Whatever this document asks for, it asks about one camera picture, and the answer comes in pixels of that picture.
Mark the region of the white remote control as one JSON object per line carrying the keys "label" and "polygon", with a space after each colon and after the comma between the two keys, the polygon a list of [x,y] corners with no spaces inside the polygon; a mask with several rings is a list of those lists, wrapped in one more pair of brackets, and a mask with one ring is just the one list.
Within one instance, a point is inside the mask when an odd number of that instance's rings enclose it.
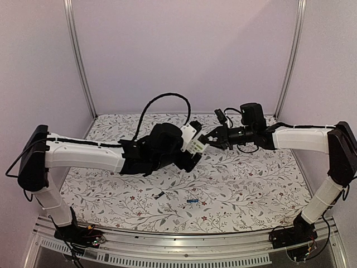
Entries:
{"label": "white remote control", "polygon": [[186,147],[186,151],[188,151],[191,154],[202,154],[206,148],[208,147],[208,144],[203,144],[202,142],[200,142],[198,139],[195,140],[191,140],[187,147]]}

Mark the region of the black battery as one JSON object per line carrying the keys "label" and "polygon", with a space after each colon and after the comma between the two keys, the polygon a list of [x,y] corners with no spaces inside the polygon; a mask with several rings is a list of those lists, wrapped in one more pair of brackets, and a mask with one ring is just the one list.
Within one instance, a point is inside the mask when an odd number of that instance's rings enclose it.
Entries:
{"label": "black battery", "polygon": [[154,199],[158,199],[160,197],[162,197],[165,193],[164,192],[160,192],[159,194],[154,196]]}

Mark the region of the blue battery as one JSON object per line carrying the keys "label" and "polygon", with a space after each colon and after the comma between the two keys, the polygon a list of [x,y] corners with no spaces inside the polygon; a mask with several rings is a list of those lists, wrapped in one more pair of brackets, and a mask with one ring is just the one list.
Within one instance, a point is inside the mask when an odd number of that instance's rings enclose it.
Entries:
{"label": "blue battery", "polygon": [[198,203],[199,200],[198,199],[188,199],[187,203]]}

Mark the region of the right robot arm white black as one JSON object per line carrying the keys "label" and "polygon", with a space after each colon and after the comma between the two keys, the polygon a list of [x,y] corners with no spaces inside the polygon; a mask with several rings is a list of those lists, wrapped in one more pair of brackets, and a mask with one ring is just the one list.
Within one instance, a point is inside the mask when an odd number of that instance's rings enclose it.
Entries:
{"label": "right robot arm white black", "polygon": [[278,122],[269,126],[259,103],[240,106],[240,127],[228,127],[226,115],[221,110],[215,110],[215,114],[220,126],[203,138],[206,144],[215,148],[226,150],[251,142],[265,150],[306,150],[329,156],[327,178],[295,218],[294,227],[288,232],[292,243],[301,243],[308,237],[312,225],[356,179],[356,138],[347,122],[341,121],[332,126],[288,125]]}

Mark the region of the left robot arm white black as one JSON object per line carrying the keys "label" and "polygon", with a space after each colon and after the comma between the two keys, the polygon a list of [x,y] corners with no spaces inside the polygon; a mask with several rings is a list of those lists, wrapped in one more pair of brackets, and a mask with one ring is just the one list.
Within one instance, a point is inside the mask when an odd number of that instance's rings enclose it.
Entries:
{"label": "left robot arm white black", "polygon": [[74,214],[50,178],[50,169],[90,168],[149,176],[174,164],[190,172],[201,159],[201,154],[191,149],[200,131],[201,124],[197,121],[181,128],[160,123],[138,141],[103,143],[60,136],[50,133],[47,125],[39,125],[20,156],[17,182],[22,189],[34,194],[70,242],[79,242],[83,230],[75,224]]}

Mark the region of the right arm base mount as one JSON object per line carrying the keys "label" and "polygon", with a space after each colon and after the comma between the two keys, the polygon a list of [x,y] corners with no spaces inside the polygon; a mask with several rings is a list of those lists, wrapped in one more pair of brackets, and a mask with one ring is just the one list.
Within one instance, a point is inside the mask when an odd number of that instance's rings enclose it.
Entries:
{"label": "right arm base mount", "polygon": [[298,224],[293,227],[277,226],[269,233],[274,249],[288,248],[287,256],[293,262],[303,262],[317,249],[317,232],[314,224]]}

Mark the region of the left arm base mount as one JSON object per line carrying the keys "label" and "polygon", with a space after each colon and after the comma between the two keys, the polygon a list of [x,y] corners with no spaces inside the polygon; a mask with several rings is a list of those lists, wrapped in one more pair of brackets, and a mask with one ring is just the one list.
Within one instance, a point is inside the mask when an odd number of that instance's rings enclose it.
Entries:
{"label": "left arm base mount", "polygon": [[75,224],[64,227],[55,225],[55,228],[55,238],[74,246],[82,248],[98,248],[106,241],[103,232],[96,229],[94,224],[87,227],[80,227]]}

